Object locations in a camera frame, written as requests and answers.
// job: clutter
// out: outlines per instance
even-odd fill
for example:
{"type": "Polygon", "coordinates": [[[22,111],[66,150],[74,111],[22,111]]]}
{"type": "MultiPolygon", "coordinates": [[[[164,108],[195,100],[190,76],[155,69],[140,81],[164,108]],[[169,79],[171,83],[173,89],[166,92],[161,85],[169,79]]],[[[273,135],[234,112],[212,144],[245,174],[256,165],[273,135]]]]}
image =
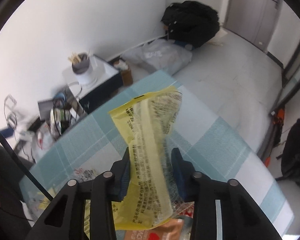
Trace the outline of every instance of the clutter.
{"type": "Polygon", "coordinates": [[[219,31],[217,11],[197,1],[172,3],[161,21],[168,29],[168,39],[186,42],[195,48],[201,47],[219,31]]]}
{"type": "Polygon", "coordinates": [[[49,125],[45,122],[37,131],[31,142],[31,155],[36,163],[46,154],[55,142],[49,125]]]}
{"type": "Polygon", "coordinates": [[[130,86],[133,84],[131,69],[126,62],[124,62],[122,59],[119,59],[114,63],[114,67],[120,70],[124,86],[130,86]]]}
{"type": "Polygon", "coordinates": [[[62,135],[64,128],[62,128],[63,121],[70,120],[70,113],[68,110],[61,111],[60,109],[53,108],[50,111],[50,129],[55,138],[62,135]]]}
{"type": "Polygon", "coordinates": [[[173,179],[165,136],[181,104],[174,87],[146,93],[109,112],[129,146],[131,171],[128,193],[113,202],[116,230],[146,230],[165,223],[184,209],[173,179]]]}
{"type": "Polygon", "coordinates": [[[26,142],[32,142],[35,133],[33,131],[20,131],[19,132],[19,140],[23,140],[26,142]]]}
{"type": "Polygon", "coordinates": [[[183,223],[182,219],[170,219],[165,224],[151,230],[128,230],[124,240],[179,240],[183,223]]]}
{"type": "Polygon", "coordinates": [[[163,70],[173,75],[191,61],[192,53],[164,39],[157,39],[123,53],[122,58],[141,66],[149,73],[163,70]]]}

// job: black cable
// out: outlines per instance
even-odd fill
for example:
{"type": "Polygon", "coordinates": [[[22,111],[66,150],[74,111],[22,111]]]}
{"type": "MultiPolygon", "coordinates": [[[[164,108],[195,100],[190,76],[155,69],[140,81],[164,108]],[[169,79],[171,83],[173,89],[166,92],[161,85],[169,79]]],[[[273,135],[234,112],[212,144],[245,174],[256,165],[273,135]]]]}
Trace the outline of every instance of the black cable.
{"type": "Polygon", "coordinates": [[[11,214],[10,212],[5,211],[2,207],[0,207],[0,210],[2,210],[3,212],[5,212],[5,213],[7,213],[7,214],[9,214],[9,215],[11,215],[11,216],[13,216],[13,217],[20,218],[20,219],[24,219],[24,220],[28,220],[28,221],[33,221],[32,219],[23,218],[23,217],[19,217],[19,216],[17,216],[17,215],[11,214]]]}
{"type": "Polygon", "coordinates": [[[7,153],[10,155],[12,160],[15,162],[15,164],[21,169],[21,171],[29,178],[29,180],[32,181],[32,183],[43,193],[43,195],[46,196],[46,198],[50,201],[52,201],[53,197],[49,194],[49,192],[37,181],[37,179],[31,174],[31,172],[23,165],[23,163],[19,160],[17,154],[14,152],[14,150],[11,148],[7,140],[4,138],[4,136],[0,133],[0,143],[3,146],[3,148],[7,151],[7,153]]]}
{"type": "Polygon", "coordinates": [[[75,118],[74,120],[77,122],[77,116],[78,116],[78,111],[79,111],[79,102],[77,101],[77,111],[75,111],[75,118]]]}
{"type": "Polygon", "coordinates": [[[32,161],[33,161],[34,163],[36,163],[36,162],[35,162],[35,159],[33,158],[33,154],[32,154],[32,147],[30,148],[30,153],[31,153],[31,158],[32,158],[32,161]]]}
{"type": "MultiPolygon", "coordinates": [[[[17,142],[16,130],[13,130],[13,136],[14,136],[15,141],[17,142]]],[[[23,146],[22,146],[22,151],[23,151],[23,154],[28,157],[28,161],[30,161],[29,156],[25,153],[23,146]]]]}
{"type": "Polygon", "coordinates": [[[15,112],[10,112],[6,117],[7,126],[15,130],[18,126],[18,120],[15,112]]]}

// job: cable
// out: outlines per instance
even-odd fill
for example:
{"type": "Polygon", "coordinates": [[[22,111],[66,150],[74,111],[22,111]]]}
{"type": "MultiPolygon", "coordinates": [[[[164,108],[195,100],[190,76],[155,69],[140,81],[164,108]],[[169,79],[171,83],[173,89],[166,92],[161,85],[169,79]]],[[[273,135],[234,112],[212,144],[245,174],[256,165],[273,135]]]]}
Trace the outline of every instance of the cable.
{"type": "Polygon", "coordinates": [[[76,81],[76,82],[72,82],[72,83],[68,84],[68,87],[70,88],[73,85],[79,85],[81,87],[79,93],[74,97],[74,98],[77,98],[82,92],[82,85],[80,85],[79,82],[76,81]]]}
{"type": "Polygon", "coordinates": [[[20,219],[24,219],[24,220],[28,220],[28,221],[33,221],[32,219],[23,218],[23,217],[19,217],[19,216],[17,216],[17,215],[11,214],[10,212],[5,211],[2,207],[0,207],[0,210],[2,210],[3,212],[5,212],[5,213],[7,213],[7,214],[9,214],[9,215],[11,215],[11,216],[13,216],[13,217],[20,218],[20,219]]]}
{"type": "Polygon", "coordinates": [[[10,112],[6,117],[7,126],[11,127],[13,130],[17,128],[18,120],[15,112],[10,112]]]}
{"type": "MultiPolygon", "coordinates": [[[[16,138],[16,130],[14,130],[13,136],[14,136],[15,141],[17,142],[17,138],[16,138]]],[[[30,161],[30,160],[29,160],[29,156],[25,153],[25,150],[24,150],[23,146],[22,146],[22,151],[23,151],[24,155],[28,157],[28,161],[30,161]]]]}
{"type": "Polygon", "coordinates": [[[33,154],[32,154],[32,147],[30,148],[30,153],[31,153],[32,161],[35,163],[35,159],[33,158],[33,154]]]}
{"type": "Polygon", "coordinates": [[[77,111],[75,111],[75,118],[74,118],[75,121],[77,121],[78,111],[79,111],[79,102],[77,101],[77,111]]]}
{"type": "Polygon", "coordinates": [[[7,151],[7,153],[10,155],[12,160],[15,162],[15,164],[21,169],[21,171],[29,178],[29,180],[32,181],[32,183],[47,197],[48,200],[52,201],[53,197],[50,195],[50,193],[40,184],[39,181],[31,174],[31,172],[23,165],[23,163],[19,160],[17,154],[14,152],[14,150],[11,148],[7,140],[4,138],[4,136],[0,133],[0,143],[3,146],[3,148],[7,151]]]}
{"type": "Polygon", "coordinates": [[[17,101],[14,99],[14,97],[10,94],[8,94],[6,96],[6,98],[3,101],[3,114],[4,114],[4,118],[7,120],[7,116],[6,116],[6,108],[8,108],[11,112],[13,111],[14,107],[17,105],[17,101]],[[9,106],[7,105],[7,101],[8,99],[11,100],[11,102],[13,103],[13,106],[9,106]]]}

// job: light blue checkered tablecloth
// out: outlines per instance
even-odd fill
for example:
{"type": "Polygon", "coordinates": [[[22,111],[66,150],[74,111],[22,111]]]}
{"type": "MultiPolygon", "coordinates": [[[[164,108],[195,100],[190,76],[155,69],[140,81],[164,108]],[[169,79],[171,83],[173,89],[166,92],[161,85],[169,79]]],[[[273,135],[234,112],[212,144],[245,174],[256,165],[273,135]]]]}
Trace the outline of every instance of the light blue checkered tablecloth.
{"type": "MultiPolygon", "coordinates": [[[[236,178],[265,212],[280,235],[285,234],[293,213],[279,186],[247,143],[221,117],[190,93],[180,82],[157,71],[127,88],[82,120],[57,141],[31,172],[46,188],[58,192],[81,170],[98,174],[121,159],[127,147],[108,112],[132,98],[174,85],[182,94],[182,104],[174,130],[167,138],[168,149],[178,147],[185,160],[212,179],[236,178]]],[[[36,218],[43,198],[24,177],[20,187],[36,218]]]]}

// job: black bag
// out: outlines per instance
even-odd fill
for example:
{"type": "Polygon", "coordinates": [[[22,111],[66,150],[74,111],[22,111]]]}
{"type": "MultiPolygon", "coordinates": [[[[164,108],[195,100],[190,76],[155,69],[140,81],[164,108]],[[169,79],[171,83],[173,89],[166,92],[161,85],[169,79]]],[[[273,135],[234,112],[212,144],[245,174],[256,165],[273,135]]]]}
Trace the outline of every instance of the black bag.
{"type": "Polygon", "coordinates": [[[300,118],[289,131],[281,158],[282,177],[276,180],[292,180],[300,187],[300,118]]]}
{"type": "Polygon", "coordinates": [[[172,3],[161,21],[168,27],[169,39],[202,46],[219,31],[217,11],[197,1],[172,3]]]}

